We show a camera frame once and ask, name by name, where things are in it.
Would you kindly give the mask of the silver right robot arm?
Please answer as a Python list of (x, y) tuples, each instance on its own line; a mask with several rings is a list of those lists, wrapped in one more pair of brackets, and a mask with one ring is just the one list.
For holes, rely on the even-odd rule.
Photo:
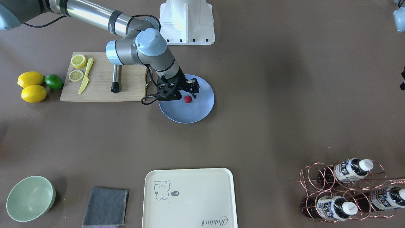
[(158, 19), (137, 19), (90, 0), (2, 0), (1, 30), (12, 30), (45, 12), (76, 18), (122, 36), (107, 44), (106, 55), (115, 65), (144, 65), (158, 74), (158, 101), (181, 99), (181, 91), (196, 98), (197, 79), (187, 79), (162, 37)]

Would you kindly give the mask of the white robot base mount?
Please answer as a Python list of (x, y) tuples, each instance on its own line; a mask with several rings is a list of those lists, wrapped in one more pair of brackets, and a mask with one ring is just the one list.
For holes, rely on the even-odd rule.
[(212, 5), (205, 0), (167, 0), (160, 5), (159, 21), (167, 45), (215, 43)]

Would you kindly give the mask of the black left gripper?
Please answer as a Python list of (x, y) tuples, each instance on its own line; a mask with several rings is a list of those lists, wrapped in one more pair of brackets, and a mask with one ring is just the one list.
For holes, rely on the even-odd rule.
[(400, 84), (400, 89), (401, 89), (402, 91), (405, 91), (405, 68), (404, 68), (404, 70), (402, 71), (401, 76), (402, 76), (402, 78), (403, 78), (403, 82)]

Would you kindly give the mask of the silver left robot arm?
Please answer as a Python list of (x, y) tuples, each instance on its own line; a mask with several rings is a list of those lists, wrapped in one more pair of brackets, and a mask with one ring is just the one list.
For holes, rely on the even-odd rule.
[(398, 0), (397, 5), (398, 9), (396, 9), (393, 13), (394, 22), (396, 25), (396, 29), (399, 33), (405, 32), (405, 7), (404, 7), (404, 0)]

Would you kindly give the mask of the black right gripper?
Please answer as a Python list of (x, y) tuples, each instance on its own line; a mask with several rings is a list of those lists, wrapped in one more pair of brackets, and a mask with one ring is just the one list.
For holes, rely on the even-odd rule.
[(176, 75), (171, 78), (171, 88), (176, 91), (183, 90), (189, 92), (194, 99), (196, 99), (200, 90), (200, 85), (196, 78), (187, 79), (182, 69), (178, 68)]

